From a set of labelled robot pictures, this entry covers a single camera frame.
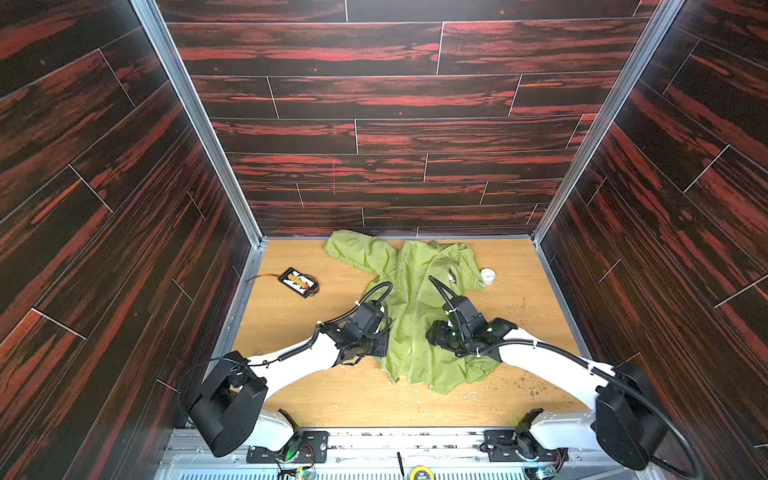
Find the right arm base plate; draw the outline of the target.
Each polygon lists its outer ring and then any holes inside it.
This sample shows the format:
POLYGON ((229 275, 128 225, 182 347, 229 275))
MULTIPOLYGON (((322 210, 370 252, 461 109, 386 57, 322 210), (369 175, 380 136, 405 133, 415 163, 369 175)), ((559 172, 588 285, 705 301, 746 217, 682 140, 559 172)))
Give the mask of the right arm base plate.
POLYGON ((479 450, 491 462, 562 463, 568 459, 566 449, 545 449, 529 433, 517 434, 514 429, 485 430, 479 450))

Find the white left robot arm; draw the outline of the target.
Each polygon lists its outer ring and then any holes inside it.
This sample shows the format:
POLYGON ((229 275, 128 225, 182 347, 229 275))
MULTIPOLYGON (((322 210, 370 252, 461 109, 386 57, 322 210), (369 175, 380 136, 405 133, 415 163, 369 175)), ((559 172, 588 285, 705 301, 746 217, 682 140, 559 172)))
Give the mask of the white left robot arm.
POLYGON ((388 343, 386 330, 332 327, 328 332, 316 328, 306 342, 264 356, 245 358, 233 351, 217 361, 183 411, 216 458, 240 447, 292 451, 299 427, 286 413, 265 411, 266 400, 316 372, 384 357, 388 343))

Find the green Snoopy zip jacket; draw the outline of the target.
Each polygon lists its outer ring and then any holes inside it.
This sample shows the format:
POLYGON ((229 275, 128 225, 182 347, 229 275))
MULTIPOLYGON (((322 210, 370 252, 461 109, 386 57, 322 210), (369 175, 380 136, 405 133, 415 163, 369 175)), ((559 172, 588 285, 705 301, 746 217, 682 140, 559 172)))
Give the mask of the green Snoopy zip jacket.
POLYGON ((488 357, 459 358, 433 347, 426 335, 446 318, 444 300, 430 282, 435 277, 459 295, 485 288, 476 256, 467 244, 407 240, 395 248, 380 238, 338 230, 324 251, 332 258, 371 274, 372 285, 389 281, 393 290, 384 305, 392 318, 389 347, 380 367, 390 380, 425 383, 448 394, 462 383, 486 379, 499 363, 488 357))

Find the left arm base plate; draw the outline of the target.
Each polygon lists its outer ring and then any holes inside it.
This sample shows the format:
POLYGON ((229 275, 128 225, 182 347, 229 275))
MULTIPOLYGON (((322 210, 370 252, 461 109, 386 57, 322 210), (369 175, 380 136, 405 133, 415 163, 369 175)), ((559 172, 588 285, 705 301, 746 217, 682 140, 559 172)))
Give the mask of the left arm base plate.
POLYGON ((327 459, 330 433, 324 430, 301 430, 277 451, 264 447, 250 447, 246 455, 247 464, 322 464, 327 459))

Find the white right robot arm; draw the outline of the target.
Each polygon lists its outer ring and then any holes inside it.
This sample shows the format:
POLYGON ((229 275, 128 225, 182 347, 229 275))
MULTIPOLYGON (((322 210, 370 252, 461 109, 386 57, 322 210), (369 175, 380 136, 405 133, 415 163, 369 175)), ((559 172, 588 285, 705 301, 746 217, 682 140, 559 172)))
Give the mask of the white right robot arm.
POLYGON ((488 442, 501 454, 511 451, 522 460, 562 463, 569 450, 602 451, 618 464, 645 469, 669 428, 659 416, 610 380, 653 401, 655 394, 644 374, 631 367, 615 369, 568 351, 559 351, 516 324, 496 318, 474 326, 437 321, 427 330, 433 346, 460 358, 489 357, 526 370, 579 400, 582 412, 558 414, 541 408, 529 411, 509 440, 488 442))

